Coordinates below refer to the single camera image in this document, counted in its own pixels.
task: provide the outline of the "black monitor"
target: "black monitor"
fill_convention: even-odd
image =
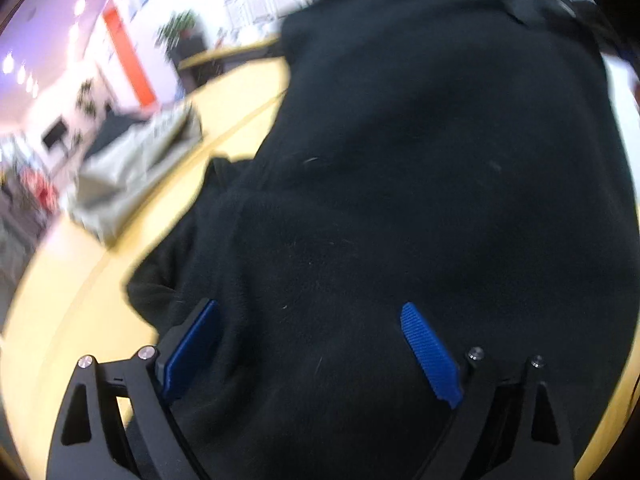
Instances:
[[[60,118],[42,137],[42,143],[50,150],[68,132],[69,128],[65,121]]]

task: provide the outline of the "screw head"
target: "screw head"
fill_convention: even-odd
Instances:
[[[78,366],[81,368],[88,368],[94,363],[94,358],[90,355],[83,355],[78,359]]]
[[[545,360],[542,355],[534,355],[531,358],[531,366],[534,368],[542,368],[545,365]]]
[[[154,355],[156,355],[156,349],[151,345],[143,346],[140,350],[138,350],[138,357],[143,361],[151,359]]]
[[[484,350],[482,350],[482,348],[480,348],[479,346],[474,346],[471,350],[469,350],[467,355],[472,361],[481,361],[482,359],[484,359]]]

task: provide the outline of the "gray bag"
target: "gray bag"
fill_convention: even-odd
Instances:
[[[134,124],[84,162],[62,207],[111,246],[149,192],[201,140],[200,118],[185,103]]]

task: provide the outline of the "yellow table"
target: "yellow table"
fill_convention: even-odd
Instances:
[[[101,362],[129,358],[156,341],[154,330],[127,304],[129,275],[191,205],[212,155],[255,153],[287,82],[283,60],[260,60],[191,94],[202,117],[203,143],[146,200],[116,246],[105,250],[63,218],[38,249],[5,323],[0,357],[0,391],[32,480],[45,477],[54,423],[78,358],[87,353]],[[620,434],[639,374],[640,344],[635,344],[607,413],[576,467],[577,480],[590,476]]]
[[[236,54],[243,54],[244,52],[250,52],[252,50],[260,50],[275,44],[278,41],[279,36],[273,34],[263,40],[256,41],[248,45],[240,46],[221,46],[219,48],[212,48],[206,50],[194,56],[183,59],[178,65],[178,70],[184,70],[185,68],[191,68],[192,66],[198,66],[203,63],[213,61],[214,59],[225,59],[225,57],[235,56]]]

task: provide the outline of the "floor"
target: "floor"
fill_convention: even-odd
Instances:
[[[2,272],[0,272],[0,327],[4,326],[6,315],[9,312],[11,300],[15,294],[15,285],[8,280]],[[6,421],[6,415],[4,414],[4,406],[2,405],[2,398],[0,397],[0,447],[9,454],[14,463],[20,464],[18,453],[15,450],[14,441],[11,438],[9,432],[9,425]]]

